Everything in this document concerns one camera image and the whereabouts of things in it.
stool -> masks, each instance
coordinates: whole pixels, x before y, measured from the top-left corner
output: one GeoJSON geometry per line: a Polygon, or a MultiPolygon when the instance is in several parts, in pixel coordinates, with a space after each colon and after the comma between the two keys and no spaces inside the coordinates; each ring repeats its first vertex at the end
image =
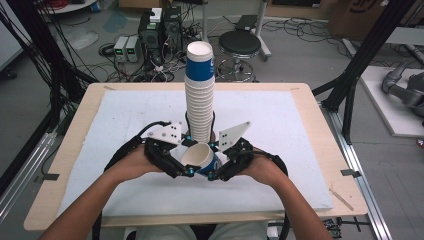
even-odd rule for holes
{"type": "Polygon", "coordinates": [[[261,49],[259,39],[246,31],[231,31],[222,34],[219,37],[219,49],[233,61],[223,60],[218,68],[219,78],[231,82],[245,82],[252,80],[256,82],[256,76],[253,73],[253,67],[241,59],[252,58],[258,55],[261,49]]]}

floor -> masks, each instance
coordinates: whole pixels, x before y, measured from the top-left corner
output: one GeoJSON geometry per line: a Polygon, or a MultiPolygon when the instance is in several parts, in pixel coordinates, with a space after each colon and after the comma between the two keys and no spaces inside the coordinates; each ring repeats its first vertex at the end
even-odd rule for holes
{"type": "MultiPolygon", "coordinates": [[[[247,12],[231,15],[251,14],[254,9],[252,7],[247,9],[247,12]]],[[[216,30],[209,34],[217,62],[224,55],[217,49],[218,38],[215,36],[232,29],[232,25],[221,17],[218,10],[219,7],[212,6],[209,14],[210,29],[217,26],[216,30]]],[[[86,31],[95,31],[98,34],[99,39],[78,54],[93,74],[104,81],[114,70],[107,65],[105,58],[98,55],[99,47],[114,42],[118,35],[135,34],[139,16],[137,12],[122,13],[112,3],[106,4],[106,9],[101,13],[82,10],[61,15],[58,20],[70,29],[82,27],[86,31]]],[[[228,19],[237,22],[238,17],[228,16],[228,19]]],[[[313,89],[339,76],[349,63],[346,49],[335,40],[319,36],[296,36],[292,35],[294,31],[288,27],[286,28],[288,31],[285,31],[281,28],[282,25],[273,23],[269,25],[265,27],[262,37],[270,48],[272,57],[266,62],[260,57],[249,60],[260,82],[305,82],[313,89]]],[[[404,58],[413,61],[413,58],[405,53],[394,51],[394,47],[396,46],[384,46],[373,64],[396,66],[396,63],[404,58]]],[[[81,65],[80,60],[75,61],[76,65],[81,65]]],[[[17,58],[12,66],[18,77],[8,79],[1,76],[0,79],[0,99],[3,103],[0,109],[0,146],[3,150],[0,152],[0,174],[4,173],[50,107],[49,89],[29,59],[23,55],[17,58]]],[[[127,69],[135,67],[137,66],[127,66],[127,69]]],[[[410,67],[421,68],[417,62],[412,63],[410,67]]],[[[177,71],[174,81],[183,81],[183,76],[183,70],[177,71]]],[[[317,100],[325,99],[326,95],[318,96],[317,100]]],[[[414,138],[390,135],[361,84],[357,86],[355,98],[352,141],[392,238],[423,239],[424,190],[420,187],[420,182],[424,180],[423,149],[415,144],[414,138]]],[[[52,159],[47,160],[45,169],[52,159]]],[[[24,188],[10,211],[2,214],[6,217],[0,224],[0,239],[35,239],[39,236],[40,232],[26,231],[22,226],[40,187],[39,181],[36,181],[37,176],[41,176],[40,170],[24,188]]],[[[360,217],[358,220],[367,221],[365,217],[360,217]]],[[[102,231],[104,239],[122,239],[123,236],[123,229],[120,228],[102,231]]],[[[344,239],[374,239],[370,227],[361,226],[361,232],[358,232],[356,226],[348,224],[342,225],[342,236],[344,239]]]]}

desk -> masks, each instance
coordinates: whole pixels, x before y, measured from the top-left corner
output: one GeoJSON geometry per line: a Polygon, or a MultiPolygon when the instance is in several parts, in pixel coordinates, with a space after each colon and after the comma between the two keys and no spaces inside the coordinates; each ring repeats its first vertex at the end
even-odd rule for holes
{"type": "MultiPolygon", "coordinates": [[[[184,83],[95,83],[90,85],[69,130],[50,168],[59,173],[57,181],[43,183],[25,220],[27,230],[46,229],[56,218],[65,193],[66,182],[74,161],[82,148],[85,136],[97,113],[102,97],[111,90],[176,90],[183,91],[184,83]]],[[[310,139],[325,182],[329,187],[334,208],[318,212],[320,217],[365,215],[367,207],[352,177],[344,177],[340,170],[348,166],[336,141],[306,84],[298,83],[217,83],[215,90],[237,91],[290,91],[304,128],[310,139]]],[[[103,226],[138,226],[160,224],[189,224],[281,219],[279,212],[231,213],[208,215],[146,216],[104,218],[103,226]]]]}

